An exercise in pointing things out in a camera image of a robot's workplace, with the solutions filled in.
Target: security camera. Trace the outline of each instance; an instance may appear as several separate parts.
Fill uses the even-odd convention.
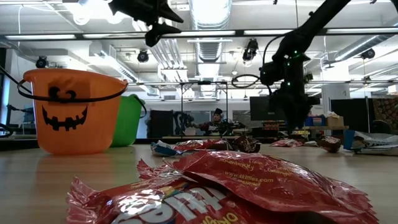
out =
[[[367,51],[361,53],[360,57],[361,57],[362,59],[366,59],[366,58],[372,59],[372,58],[374,58],[375,54],[376,54],[376,53],[375,53],[375,51],[374,51],[373,49],[369,49],[369,50],[367,50]]]
[[[137,57],[137,60],[139,62],[141,62],[141,63],[147,62],[149,60],[149,56],[148,56],[147,50],[140,50],[139,54],[138,54],[138,57]]]
[[[48,68],[49,61],[47,61],[47,56],[39,56],[39,59],[36,61],[36,68]]]
[[[243,52],[243,61],[251,61],[257,54],[257,50],[259,48],[259,43],[257,43],[256,39],[250,39],[248,46],[244,49]]]

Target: computer monitor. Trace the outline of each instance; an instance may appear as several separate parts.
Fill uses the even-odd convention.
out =
[[[278,121],[285,119],[285,114],[280,108],[276,108],[275,111],[270,110],[268,96],[250,97],[250,115],[252,121]]]

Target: cardboard box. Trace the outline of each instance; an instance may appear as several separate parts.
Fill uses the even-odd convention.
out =
[[[326,119],[326,125],[329,127],[344,126],[344,118],[342,116],[339,117],[330,116]]]

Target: orange pumpkin bucket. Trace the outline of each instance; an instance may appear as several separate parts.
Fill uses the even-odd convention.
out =
[[[21,92],[32,84],[32,95]],[[37,141],[56,155],[93,154],[111,145],[120,95],[127,81],[70,69],[36,69],[24,74],[18,92],[34,100]]]

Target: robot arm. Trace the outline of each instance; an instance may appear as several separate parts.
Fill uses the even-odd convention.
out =
[[[159,24],[159,17],[170,19],[174,22],[184,22],[180,16],[171,10],[167,0],[113,0],[109,3],[112,13],[118,11],[131,16],[135,21],[145,22],[152,29],[145,35],[145,42],[149,47],[158,43],[164,34],[178,34],[181,31],[166,23]]]
[[[313,38],[350,1],[326,0],[315,12],[310,13],[310,18],[303,25],[285,34],[272,62],[260,68],[260,81],[264,85],[270,86],[284,79],[280,89],[271,94],[269,104],[271,108],[283,109],[290,128],[301,127],[312,105],[319,104],[318,99],[305,94],[303,62],[309,58],[304,52]],[[391,2],[398,9],[398,0]]]

